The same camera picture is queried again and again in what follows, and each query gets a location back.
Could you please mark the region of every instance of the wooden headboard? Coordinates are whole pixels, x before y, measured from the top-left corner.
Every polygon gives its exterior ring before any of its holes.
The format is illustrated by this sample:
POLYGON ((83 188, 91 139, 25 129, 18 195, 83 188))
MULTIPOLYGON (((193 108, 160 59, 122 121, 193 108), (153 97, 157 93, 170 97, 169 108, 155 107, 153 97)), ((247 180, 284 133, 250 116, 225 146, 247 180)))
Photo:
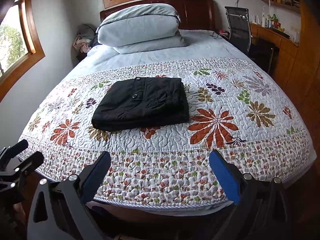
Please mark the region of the wooden headboard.
POLYGON ((172 5, 180 15, 182 30, 210 30, 215 31, 213 0, 141 0, 122 4, 100 12, 103 21, 110 14, 121 9, 147 3, 166 3, 172 5))

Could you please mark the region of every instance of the purple leaf print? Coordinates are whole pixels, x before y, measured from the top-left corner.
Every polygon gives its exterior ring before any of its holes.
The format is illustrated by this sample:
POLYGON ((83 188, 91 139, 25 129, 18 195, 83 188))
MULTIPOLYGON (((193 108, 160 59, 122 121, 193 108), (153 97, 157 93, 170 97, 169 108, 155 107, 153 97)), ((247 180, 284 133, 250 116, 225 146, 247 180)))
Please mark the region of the purple leaf print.
POLYGON ((223 92, 225 91, 223 88, 217 87, 217 86, 214 85, 214 84, 209 84, 209 83, 207 83, 206 85, 207 85, 208 88, 211 88, 211 90, 212 90, 213 92, 215 92, 216 95, 221 95, 221 93, 223 93, 223 92))
POLYGON ((90 108, 90 107, 92 107, 93 105, 95 105, 97 102, 96 102, 96 100, 94 100, 93 98, 89 98, 88 100, 87 100, 87 106, 85 107, 85 108, 90 108))
POLYGON ((261 93, 262 96, 266 96, 267 94, 271 93, 270 86, 268 84, 265 84, 262 79, 256 77, 244 77, 249 79, 245 82, 248 83, 249 87, 253 88, 255 92, 261 93))

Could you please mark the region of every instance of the mattress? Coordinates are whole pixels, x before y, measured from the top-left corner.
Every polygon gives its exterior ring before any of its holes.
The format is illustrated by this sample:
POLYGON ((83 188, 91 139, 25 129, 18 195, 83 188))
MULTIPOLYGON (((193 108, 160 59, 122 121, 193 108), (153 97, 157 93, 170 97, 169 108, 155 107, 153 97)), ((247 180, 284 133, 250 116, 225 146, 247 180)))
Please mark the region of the mattress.
POLYGON ((29 148, 20 158, 41 151, 38 172, 60 181, 108 151, 111 167, 95 200, 163 214, 208 213, 230 203, 209 166, 213 149, 256 179, 298 179, 316 154, 288 97, 213 32, 181 34, 188 47, 126 55, 94 47, 32 115, 20 137, 29 148), (180 77, 190 122, 112 133, 94 129, 93 112, 111 85, 137 76, 180 77))

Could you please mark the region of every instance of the metal screw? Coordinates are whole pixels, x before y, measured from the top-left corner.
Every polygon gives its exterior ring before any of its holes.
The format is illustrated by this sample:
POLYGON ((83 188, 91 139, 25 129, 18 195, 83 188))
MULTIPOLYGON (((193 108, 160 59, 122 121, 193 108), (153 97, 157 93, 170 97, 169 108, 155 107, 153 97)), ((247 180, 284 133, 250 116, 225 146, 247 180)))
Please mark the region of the metal screw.
POLYGON ((246 179, 246 180, 252 179, 252 176, 251 176, 251 174, 249 174, 249 173, 243 174, 243 177, 244 177, 244 179, 246 179))
POLYGON ((73 174, 71 176, 69 176, 69 180, 74 181, 78 178, 78 176, 76 174, 73 174))
POLYGON ((47 183, 47 179, 41 179, 40 182, 39 182, 41 185, 44 185, 47 183))
POLYGON ((279 179, 278 177, 275 177, 273 179, 273 181, 276 183, 276 184, 280 184, 281 183, 281 179, 279 179))

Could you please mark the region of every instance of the power outlet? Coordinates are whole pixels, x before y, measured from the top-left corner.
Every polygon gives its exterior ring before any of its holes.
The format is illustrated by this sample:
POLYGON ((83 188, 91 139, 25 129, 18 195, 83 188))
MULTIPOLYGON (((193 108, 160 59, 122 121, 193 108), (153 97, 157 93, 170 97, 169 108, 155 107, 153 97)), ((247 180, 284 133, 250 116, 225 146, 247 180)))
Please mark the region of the power outlet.
POLYGON ((291 29, 293 32, 295 32, 295 33, 297 33, 297 32, 300 31, 298 28, 296 28, 296 27, 294 27, 294 26, 290 26, 290 29, 291 29))

